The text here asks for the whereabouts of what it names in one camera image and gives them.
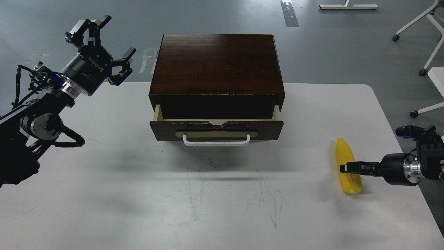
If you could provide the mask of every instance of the corn cob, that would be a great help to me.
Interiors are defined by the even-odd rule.
[[[357,194],[362,191],[361,176],[358,173],[340,173],[339,165],[355,161],[353,152],[345,139],[340,136],[336,143],[336,164],[342,189],[348,194]]]

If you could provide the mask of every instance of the gray floor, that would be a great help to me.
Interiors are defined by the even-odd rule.
[[[293,0],[299,27],[290,28],[285,26],[280,0],[2,1],[0,113],[10,109],[14,98],[16,65],[32,67],[43,60],[50,69],[60,70],[76,53],[76,48],[64,41],[64,33],[78,19],[111,15],[113,19],[101,33],[102,45],[114,58],[128,47],[138,49],[128,81],[151,81],[153,59],[139,73],[144,52],[158,49],[164,33],[274,34],[285,83],[367,84],[393,130],[434,124],[442,133],[444,109],[416,119],[408,115],[444,101],[431,80],[418,75],[439,41],[439,32],[424,18],[403,32],[398,42],[392,41],[394,33],[430,2],[352,0],[355,4],[377,4],[376,11],[321,11],[318,7],[338,3]],[[444,55],[438,52],[431,66],[443,65]],[[362,135],[365,143],[365,131]],[[413,141],[398,141],[404,152],[415,147]],[[444,185],[423,180],[420,187],[438,226],[444,227]]]

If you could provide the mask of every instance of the wooden drawer box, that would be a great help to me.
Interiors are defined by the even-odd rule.
[[[284,86],[273,35],[164,35],[149,98],[157,140],[277,140]]]

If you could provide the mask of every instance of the robotic arm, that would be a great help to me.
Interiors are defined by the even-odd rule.
[[[341,173],[382,176],[392,185],[418,185],[422,178],[441,180],[444,183],[444,143],[435,126],[427,128],[404,126],[396,129],[396,135],[416,141],[416,155],[392,153],[381,162],[354,161],[340,165]]]
[[[91,96],[108,79],[112,85],[120,85],[131,73],[131,56],[135,48],[129,48],[121,59],[114,60],[100,45],[100,30],[111,19],[79,20],[65,40],[78,48],[78,53],[60,71],[54,72],[39,62],[34,69],[17,66],[16,99],[12,110],[0,117],[0,187],[18,184],[38,172],[38,159],[46,150],[56,147],[80,147],[85,140],[65,126],[59,113],[72,107],[80,93]],[[87,44],[83,34],[88,30]],[[122,67],[112,75],[113,67]],[[21,70],[29,71],[30,93],[19,100]],[[61,133],[75,142],[56,141]],[[37,139],[27,146],[28,137]]]

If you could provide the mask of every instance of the white chair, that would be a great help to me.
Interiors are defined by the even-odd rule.
[[[349,5],[350,0],[346,0],[345,4],[320,4],[320,9],[377,9],[376,4],[353,4]]]
[[[435,84],[438,91],[441,93],[441,95],[444,97],[444,67],[433,67],[429,72],[428,76],[432,80],[432,82]],[[439,109],[444,107],[444,102],[429,106],[427,108],[414,110],[410,112],[411,117],[417,117],[419,114],[422,114],[424,112]]]
[[[396,32],[396,34],[392,38],[393,41],[398,41],[399,40],[399,34],[401,34],[401,32],[406,30],[408,27],[410,27],[412,24],[416,23],[419,19],[423,18],[424,16],[426,16],[430,20],[430,22],[439,30],[439,32],[441,32],[441,39],[440,39],[438,45],[436,46],[436,48],[433,51],[432,55],[429,57],[428,61],[425,63],[424,68],[422,68],[419,71],[419,75],[420,76],[425,76],[427,74],[427,68],[429,67],[430,62],[435,57],[436,53],[438,52],[438,50],[440,49],[440,47],[441,47],[441,45],[443,44],[443,41],[444,41],[444,28],[434,18],[434,16],[438,17],[439,19],[441,19],[444,22],[444,20],[442,18],[440,18],[439,16],[435,15],[435,13],[434,13],[435,9],[438,7],[438,4],[439,3],[442,4],[442,1],[443,0],[435,0],[435,2],[426,11],[421,13],[419,16],[417,16],[415,19],[413,19],[406,26],[404,26],[400,30],[398,30],[398,32]]]

